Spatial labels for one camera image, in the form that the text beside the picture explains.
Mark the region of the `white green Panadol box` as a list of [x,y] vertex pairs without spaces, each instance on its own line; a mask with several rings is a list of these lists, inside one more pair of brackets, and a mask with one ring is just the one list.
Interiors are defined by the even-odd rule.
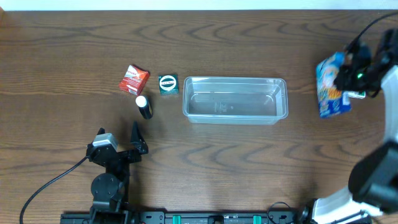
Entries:
[[362,91],[362,92],[359,92],[359,91],[348,91],[347,95],[350,98],[356,98],[356,99],[364,99],[366,97],[366,93],[364,91]]

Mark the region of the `blue Koolfever box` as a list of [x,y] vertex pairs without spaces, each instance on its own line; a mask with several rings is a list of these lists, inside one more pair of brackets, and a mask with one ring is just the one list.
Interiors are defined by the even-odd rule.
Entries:
[[316,71],[318,109],[321,118],[330,118],[351,110],[347,94],[336,88],[334,81],[345,61],[343,52],[336,52],[320,62]]

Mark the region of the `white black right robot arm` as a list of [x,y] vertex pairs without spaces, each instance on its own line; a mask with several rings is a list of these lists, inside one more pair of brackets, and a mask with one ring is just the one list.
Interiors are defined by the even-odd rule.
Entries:
[[353,167],[345,188],[306,204],[295,223],[371,223],[397,212],[397,29],[383,33],[375,54],[358,38],[347,53],[351,61],[339,68],[333,84],[371,97],[383,92],[383,144]]

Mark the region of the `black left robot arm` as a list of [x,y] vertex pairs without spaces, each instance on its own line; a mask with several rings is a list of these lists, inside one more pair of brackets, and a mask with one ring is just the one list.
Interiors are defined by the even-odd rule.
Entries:
[[133,122],[130,143],[132,149],[118,151],[113,134],[100,128],[94,140],[87,145],[86,156],[105,168],[91,183],[93,205],[89,223],[139,223],[139,214],[129,205],[130,165],[142,160],[149,152],[137,122]]

